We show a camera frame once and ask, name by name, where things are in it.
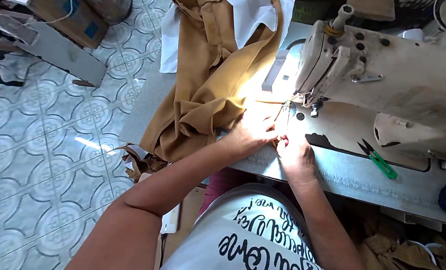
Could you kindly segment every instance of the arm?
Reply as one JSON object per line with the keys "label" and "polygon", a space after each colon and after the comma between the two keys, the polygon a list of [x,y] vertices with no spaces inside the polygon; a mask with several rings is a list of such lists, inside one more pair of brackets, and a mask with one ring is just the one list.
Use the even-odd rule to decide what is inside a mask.
{"label": "arm", "polygon": [[281,165],[303,210],[318,264],[326,270],[363,270],[356,247],[316,179],[315,154],[310,144],[301,132],[288,132],[281,138],[277,149]]}
{"label": "arm", "polygon": [[161,217],[203,179],[277,137],[272,120],[248,119],[214,144],[173,163],[116,199],[66,269],[153,269]]}

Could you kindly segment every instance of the maroon pants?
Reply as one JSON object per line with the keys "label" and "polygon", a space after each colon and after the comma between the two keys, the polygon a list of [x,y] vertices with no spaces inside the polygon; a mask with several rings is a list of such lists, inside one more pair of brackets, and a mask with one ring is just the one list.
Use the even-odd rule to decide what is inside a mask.
{"label": "maroon pants", "polygon": [[[224,168],[214,175],[211,175],[209,177],[209,185],[206,187],[203,205],[199,210],[199,214],[201,215],[206,209],[208,209],[208,206],[214,200],[216,200],[216,198],[223,195],[225,192],[246,183],[257,183],[256,175],[231,168]],[[286,198],[288,198],[292,204],[296,206],[298,211],[301,212],[298,201],[294,197],[293,192],[287,183],[275,183],[274,188],[283,193],[283,195],[285,195]]]}

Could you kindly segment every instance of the metal bracket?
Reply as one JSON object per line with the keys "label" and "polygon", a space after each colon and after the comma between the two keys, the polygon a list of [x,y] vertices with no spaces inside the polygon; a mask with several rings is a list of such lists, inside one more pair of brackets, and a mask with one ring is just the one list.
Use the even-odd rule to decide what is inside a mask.
{"label": "metal bracket", "polygon": [[356,75],[351,76],[351,81],[353,83],[363,83],[363,82],[371,82],[371,81],[379,81],[382,80],[383,76],[382,75],[378,75],[378,76],[365,76],[365,77],[358,77]]}

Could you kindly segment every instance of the person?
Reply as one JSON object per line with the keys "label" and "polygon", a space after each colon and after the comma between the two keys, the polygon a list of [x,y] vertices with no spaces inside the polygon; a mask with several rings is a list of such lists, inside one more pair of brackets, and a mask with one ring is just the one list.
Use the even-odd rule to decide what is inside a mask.
{"label": "person", "polygon": [[66,269],[153,269],[161,217],[216,174],[205,200],[215,197],[213,180],[232,182],[234,171],[225,167],[278,137],[281,167],[304,217],[277,190],[240,185],[205,201],[192,231],[161,268],[364,269],[316,179],[310,144],[298,132],[279,136],[273,127],[274,121],[247,110],[228,135],[130,188],[103,213]]}

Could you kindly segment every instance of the white fabric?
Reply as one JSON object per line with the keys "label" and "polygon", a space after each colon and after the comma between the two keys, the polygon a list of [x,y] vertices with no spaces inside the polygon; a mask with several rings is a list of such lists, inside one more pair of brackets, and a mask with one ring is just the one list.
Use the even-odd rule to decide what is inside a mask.
{"label": "white fabric", "polygon": [[[238,49],[243,48],[259,24],[275,31],[277,14],[270,0],[228,0],[233,6],[234,38]],[[280,46],[288,33],[294,0],[280,0],[283,11],[283,32]],[[172,4],[161,23],[161,73],[175,73],[178,63],[178,36],[181,11]]]}
{"label": "white fabric", "polygon": [[302,215],[278,191],[245,184],[216,199],[161,269],[313,269]]}
{"label": "white fabric", "polygon": [[161,66],[160,73],[175,73],[178,64],[178,36],[180,35],[181,11],[175,4],[161,22]]}

